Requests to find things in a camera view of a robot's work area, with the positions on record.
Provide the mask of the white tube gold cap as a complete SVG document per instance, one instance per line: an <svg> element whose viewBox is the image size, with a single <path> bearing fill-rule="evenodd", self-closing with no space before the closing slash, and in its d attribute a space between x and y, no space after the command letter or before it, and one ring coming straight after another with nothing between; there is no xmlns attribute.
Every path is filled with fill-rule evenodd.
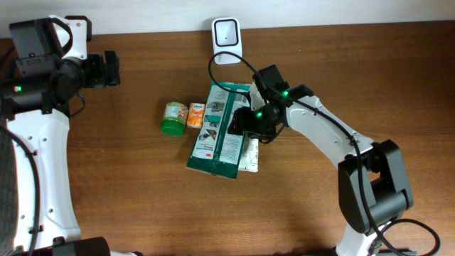
<svg viewBox="0 0 455 256"><path fill-rule="evenodd" d="M256 173L259 168L259 140L246 138L238 166L239 171Z"/></svg>

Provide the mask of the green white 3M bag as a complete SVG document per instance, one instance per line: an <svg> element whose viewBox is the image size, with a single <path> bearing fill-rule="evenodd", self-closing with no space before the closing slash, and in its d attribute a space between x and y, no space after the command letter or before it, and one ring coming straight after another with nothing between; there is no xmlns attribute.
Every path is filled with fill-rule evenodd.
<svg viewBox="0 0 455 256"><path fill-rule="evenodd" d="M195 145L186 164L188 169L214 176L236 179L245 136L229 134L234 112L249 107L250 86L222 82L212 84Z"/></svg>

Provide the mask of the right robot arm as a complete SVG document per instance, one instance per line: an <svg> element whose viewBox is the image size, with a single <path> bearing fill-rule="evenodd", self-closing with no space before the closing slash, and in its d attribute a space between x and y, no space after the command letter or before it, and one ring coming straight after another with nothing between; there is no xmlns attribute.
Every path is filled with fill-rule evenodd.
<svg viewBox="0 0 455 256"><path fill-rule="evenodd" d="M401 255L385 231L402 222L414 203L402 152L391 140L375 142L327 110L306 86L290 87L271 65L252 76L250 107L234 113L231 134L267 144L285 127L312 142L337 168L338 202L347 222L334 255Z"/></svg>

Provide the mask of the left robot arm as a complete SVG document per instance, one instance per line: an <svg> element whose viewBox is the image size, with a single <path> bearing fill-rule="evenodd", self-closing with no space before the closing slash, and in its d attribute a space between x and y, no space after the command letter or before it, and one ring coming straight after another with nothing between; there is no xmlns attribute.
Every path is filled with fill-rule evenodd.
<svg viewBox="0 0 455 256"><path fill-rule="evenodd" d="M1 254L111 255L102 237L83 238L70 195L70 101L83 88L120 84L112 50L87 52L85 16L12 23L10 70L1 81Z"/></svg>

